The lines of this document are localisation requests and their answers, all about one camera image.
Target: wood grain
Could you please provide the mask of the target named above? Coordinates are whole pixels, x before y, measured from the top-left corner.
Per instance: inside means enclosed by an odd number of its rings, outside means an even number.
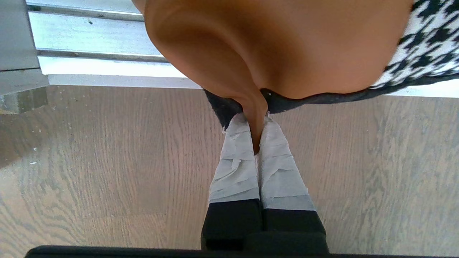
[[[38,245],[198,249],[222,129],[199,90],[60,86],[0,115],[0,258]],[[332,252],[459,248],[459,100],[275,115]]]

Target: tan curved object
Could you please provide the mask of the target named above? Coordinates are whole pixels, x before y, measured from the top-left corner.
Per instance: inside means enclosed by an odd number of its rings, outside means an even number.
[[[177,69],[242,105],[258,152],[268,109],[260,89],[302,99],[368,88],[395,52],[412,4],[151,0],[142,13],[151,41]]]

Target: dark fabric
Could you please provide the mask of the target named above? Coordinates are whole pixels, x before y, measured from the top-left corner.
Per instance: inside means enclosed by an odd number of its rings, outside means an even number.
[[[244,252],[265,255],[329,254],[324,234],[278,231],[248,235],[244,241]]]
[[[303,233],[321,233],[324,236],[325,228],[316,211],[295,211],[264,209],[264,231],[288,231]]]
[[[202,226],[201,247],[242,251],[244,238],[261,230],[260,200],[210,203]]]
[[[428,85],[441,81],[448,81],[452,79],[459,79],[459,74],[437,76],[437,77],[422,77],[419,79],[405,79],[405,81],[399,85],[387,86],[378,89],[365,89],[349,94],[338,94],[338,93],[323,93],[310,96],[300,100],[293,100],[285,98],[271,90],[261,89],[266,102],[268,103],[268,111],[271,114],[276,114],[300,107],[305,104],[334,104],[342,102],[360,101],[370,98],[374,98],[380,95],[389,94],[397,90],[401,90],[408,86],[414,85]],[[207,90],[204,90],[207,99],[212,106],[220,124],[225,129],[230,124],[231,119],[234,115],[242,113],[241,105],[232,99],[219,97]]]

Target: houndstooth fabric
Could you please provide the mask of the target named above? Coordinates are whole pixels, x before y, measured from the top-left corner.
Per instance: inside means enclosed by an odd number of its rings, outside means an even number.
[[[392,60],[370,89],[459,73],[459,0],[415,0]]]

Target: black and white houndstooth pattern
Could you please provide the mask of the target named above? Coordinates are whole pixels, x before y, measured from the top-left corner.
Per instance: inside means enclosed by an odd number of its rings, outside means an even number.
[[[403,37],[370,89],[459,73],[459,0],[415,0]]]

